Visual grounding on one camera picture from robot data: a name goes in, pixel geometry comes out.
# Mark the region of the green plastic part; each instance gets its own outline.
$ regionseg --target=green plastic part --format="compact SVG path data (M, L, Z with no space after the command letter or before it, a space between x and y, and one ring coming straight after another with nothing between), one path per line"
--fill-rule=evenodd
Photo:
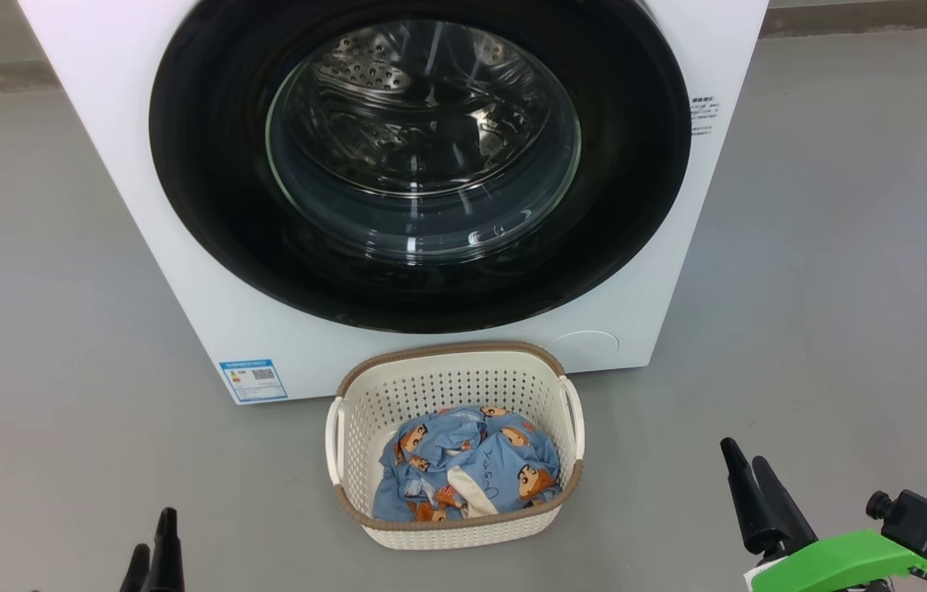
M927 572L927 559L870 530L819 540L752 579L753 592L836 592L889 576Z

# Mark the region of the blue clothing with cartoon print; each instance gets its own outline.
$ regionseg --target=blue clothing with cartoon print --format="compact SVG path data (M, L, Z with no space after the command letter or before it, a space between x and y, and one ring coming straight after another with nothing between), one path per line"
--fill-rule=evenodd
M526 417L460 407L406 421L380 460L373 517L459 520L549 502L561 492L554 444Z

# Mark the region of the washing machine door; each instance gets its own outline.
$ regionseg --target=washing machine door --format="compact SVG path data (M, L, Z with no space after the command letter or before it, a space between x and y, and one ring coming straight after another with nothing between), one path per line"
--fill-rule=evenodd
M387 331L537 315L617 272L684 178L684 79L629 0L203 0L151 147L223 266Z

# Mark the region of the laundry basket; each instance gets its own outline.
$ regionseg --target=laundry basket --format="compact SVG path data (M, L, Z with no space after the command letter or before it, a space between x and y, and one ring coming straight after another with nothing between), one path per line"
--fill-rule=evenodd
M525 415L549 435L561 461L562 493L542 506L469 520L394 522L372 517L384 447L401 423L458 405L494 405ZM583 468L584 415L558 360L521 342L442 345L377 356L339 386L324 434L339 502L389 548L433 550L522 539L547 528L576 491Z

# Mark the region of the washing machine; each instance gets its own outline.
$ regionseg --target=washing machine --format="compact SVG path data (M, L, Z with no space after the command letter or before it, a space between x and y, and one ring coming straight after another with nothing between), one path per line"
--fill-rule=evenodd
M767 10L20 4L241 405L447 342L648 364Z

